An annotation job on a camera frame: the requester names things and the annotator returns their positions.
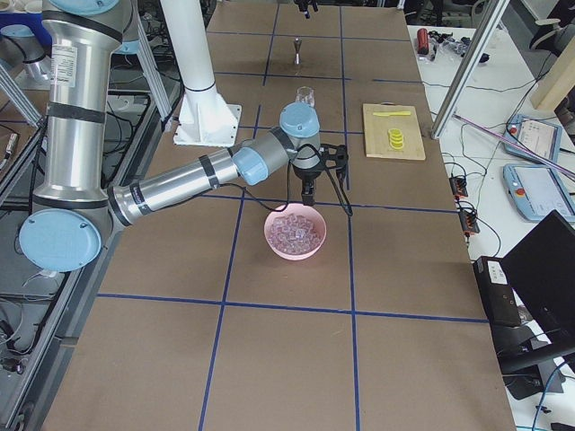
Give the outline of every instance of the white pole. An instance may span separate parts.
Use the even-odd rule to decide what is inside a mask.
[[[186,88],[174,142],[233,145],[241,107],[217,93],[199,0],[162,0],[162,8]]]

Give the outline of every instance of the black monitor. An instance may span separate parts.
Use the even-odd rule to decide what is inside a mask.
[[[552,361],[559,356],[575,361],[575,230],[552,211],[500,265],[509,284],[552,341],[542,345],[533,335],[528,336],[519,343],[521,349],[509,349],[507,355],[500,356],[501,371],[525,374],[543,362],[547,362],[547,371],[553,370]],[[544,378],[548,372],[540,374]]]

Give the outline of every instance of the brown table surface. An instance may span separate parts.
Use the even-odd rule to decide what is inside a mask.
[[[514,429],[438,142],[424,163],[363,152],[364,102],[431,124],[403,15],[223,2],[208,30],[218,90],[243,105],[238,140],[314,87],[323,141],[349,148],[355,214],[319,180],[327,239],[299,262],[271,252],[267,212],[235,190],[130,227],[44,429]],[[212,151],[172,138],[149,175]],[[285,171],[252,192],[283,199]]]

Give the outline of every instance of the black band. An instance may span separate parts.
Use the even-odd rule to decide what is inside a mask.
[[[289,136],[286,132],[284,132],[282,130],[282,128],[273,128],[270,130],[270,133],[276,137],[276,139],[278,139],[279,143],[281,144],[281,146],[284,147],[284,150],[286,150],[286,153],[288,156],[291,155],[296,155],[296,149],[294,148],[294,144],[291,142],[291,139],[289,139]]]
[[[42,12],[42,21],[69,22],[80,27],[85,27],[86,29],[98,31],[99,33],[105,34],[106,36],[110,36],[112,39],[117,40],[119,43],[122,43],[122,33],[120,31],[112,29],[112,27],[108,27],[107,25],[101,24],[99,22],[89,20],[82,16],[72,15],[71,13],[60,11],[44,11]]]
[[[128,221],[128,219],[122,214],[121,209],[119,209],[118,201],[116,200],[116,196],[114,195],[114,188],[112,186],[108,187],[108,197],[110,199],[111,209],[114,212],[116,218],[118,218],[119,222],[126,227],[131,226],[132,223]]]
[[[137,209],[142,213],[142,216],[153,212],[146,203],[146,198],[144,198],[144,195],[142,194],[139,183],[130,184],[129,191],[132,194],[134,203],[137,205]]]
[[[35,60],[24,60],[22,61],[25,65],[31,65],[32,63],[38,63],[46,58],[46,54],[42,54],[40,57],[36,58]]]
[[[219,187],[219,180],[216,176],[216,170],[214,169],[214,165],[209,160],[209,157],[206,155],[202,155],[199,158],[199,162],[201,163],[201,167],[204,168],[204,172],[208,176],[209,185],[212,189],[217,189]]]
[[[57,200],[41,198],[40,196],[32,196],[32,201],[35,204],[43,205],[44,207],[62,208],[62,209],[97,209],[108,206],[107,200],[91,200],[89,202],[75,202],[72,200]]]
[[[210,88],[212,88],[214,85],[216,85],[216,81],[214,81],[213,84],[211,84],[211,85],[210,85],[209,87],[207,87],[207,88],[204,88],[203,90],[194,90],[193,88],[186,87],[185,85],[184,85],[184,87],[186,88],[186,90],[190,90],[191,92],[206,92],[207,90],[209,90]]]
[[[79,106],[65,105],[54,101],[48,102],[47,115],[59,119],[80,119],[91,123],[104,124],[106,122],[106,113],[99,110],[87,110]]]

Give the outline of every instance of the black clamp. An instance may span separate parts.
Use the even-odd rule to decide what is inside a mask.
[[[307,10],[309,5],[314,8],[314,12],[318,11],[317,2],[315,0],[294,0],[294,3],[297,4],[299,12],[303,13],[307,20],[310,18],[309,11]]]

